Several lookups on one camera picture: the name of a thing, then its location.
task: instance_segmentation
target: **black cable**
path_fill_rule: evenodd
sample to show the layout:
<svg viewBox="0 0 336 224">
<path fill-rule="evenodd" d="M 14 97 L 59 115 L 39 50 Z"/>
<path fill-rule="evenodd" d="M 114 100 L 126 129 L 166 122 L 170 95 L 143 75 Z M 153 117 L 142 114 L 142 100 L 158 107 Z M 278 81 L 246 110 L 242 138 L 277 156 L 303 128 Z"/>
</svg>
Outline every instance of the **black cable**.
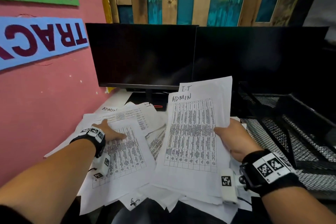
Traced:
<svg viewBox="0 0 336 224">
<path fill-rule="evenodd" d="M 242 197 L 237 197 L 239 200 L 241 200 L 241 201 L 244 201 L 244 202 L 246 202 L 246 203 L 248 203 L 249 205 L 251 205 L 252 206 L 252 204 L 249 202 L 249 201 L 247 201 L 247 200 L 245 200 L 245 199 L 243 199 Z"/>
</svg>

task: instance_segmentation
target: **hand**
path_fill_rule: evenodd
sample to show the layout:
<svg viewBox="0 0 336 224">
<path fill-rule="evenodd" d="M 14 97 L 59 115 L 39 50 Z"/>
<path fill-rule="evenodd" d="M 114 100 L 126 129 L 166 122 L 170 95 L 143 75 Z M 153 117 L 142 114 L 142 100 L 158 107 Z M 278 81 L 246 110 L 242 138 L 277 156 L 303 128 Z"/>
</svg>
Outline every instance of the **hand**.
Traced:
<svg viewBox="0 0 336 224">
<path fill-rule="evenodd" d="M 239 162 L 242 162 L 247 154 L 263 150 L 237 120 L 230 119 L 227 128 L 216 127 L 214 132 L 219 135 L 233 158 Z"/>
<path fill-rule="evenodd" d="M 112 141 L 114 139 L 125 139 L 127 136 L 125 134 L 122 133 L 118 133 L 116 131 L 114 131 L 112 128 L 110 128 L 110 126 L 107 124 L 107 119 L 103 120 L 101 122 L 101 124 L 92 124 L 92 126 L 96 127 L 96 128 L 100 128 L 101 130 L 103 130 L 103 132 L 105 133 L 105 140 L 106 141 Z"/>
</svg>

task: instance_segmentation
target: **person's left hand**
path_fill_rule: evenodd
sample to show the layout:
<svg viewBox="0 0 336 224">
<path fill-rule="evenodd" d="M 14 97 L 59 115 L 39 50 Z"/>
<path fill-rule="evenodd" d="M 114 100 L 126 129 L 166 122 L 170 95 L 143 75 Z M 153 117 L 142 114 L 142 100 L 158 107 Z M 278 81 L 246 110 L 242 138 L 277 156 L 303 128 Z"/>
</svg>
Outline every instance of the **person's left hand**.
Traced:
<svg viewBox="0 0 336 224">
<path fill-rule="evenodd" d="M 107 119 L 103 120 L 101 122 L 101 124 L 92 124 L 92 126 L 96 127 L 96 128 L 100 128 L 101 130 L 103 130 L 103 132 L 105 133 L 105 140 L 106 141 L 111 141 L 114 139 L 125 139 L 127 136 L 125 134 L 122 133 L 118 133 L 116 131 L 114 131 L 112 128 L 110 128 L 110 126 L 107 124 Z"/>
</svg>

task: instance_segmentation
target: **forearm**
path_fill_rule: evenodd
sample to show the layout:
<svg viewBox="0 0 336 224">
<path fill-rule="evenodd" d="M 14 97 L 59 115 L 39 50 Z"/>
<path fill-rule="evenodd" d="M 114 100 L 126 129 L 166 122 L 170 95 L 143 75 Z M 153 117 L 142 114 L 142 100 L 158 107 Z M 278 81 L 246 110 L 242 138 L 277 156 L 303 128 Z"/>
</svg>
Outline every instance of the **forearm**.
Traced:
<svg viewBox="0 0 336 224">
<path fill-rule="evenodd" d="M 7 205 L 33 223 L 60 223 L 75 199 L 95 155 L 95 146 L 77 140 L 16 176 L 0 189 Z"/>
<path fill-rule="evenodd" d="M 334 224 L 336 216 L 304 188 L 288 187 L 262 197 L 274 224 Z"/>
</svg>

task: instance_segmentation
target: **black monitor screen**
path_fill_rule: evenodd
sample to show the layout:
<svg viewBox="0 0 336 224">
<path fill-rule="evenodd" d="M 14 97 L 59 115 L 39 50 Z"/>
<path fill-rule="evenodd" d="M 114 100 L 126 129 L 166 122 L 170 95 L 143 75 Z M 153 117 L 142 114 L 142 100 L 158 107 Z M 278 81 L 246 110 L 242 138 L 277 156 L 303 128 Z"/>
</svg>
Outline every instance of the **black monitor screen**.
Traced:
<svg viewBox="0 0 336 224">
<path fill-rule="evenodd" d="M 86 23 L 100 86 L 175 89 L 191 82 L 196 26 Z"/>
<path fill-rule="evenodd" d="M 278 93 L 312 83 L 323 72 L 327 27 L 198 27 L 194 81 L 233 76 Z"/>
</svg>

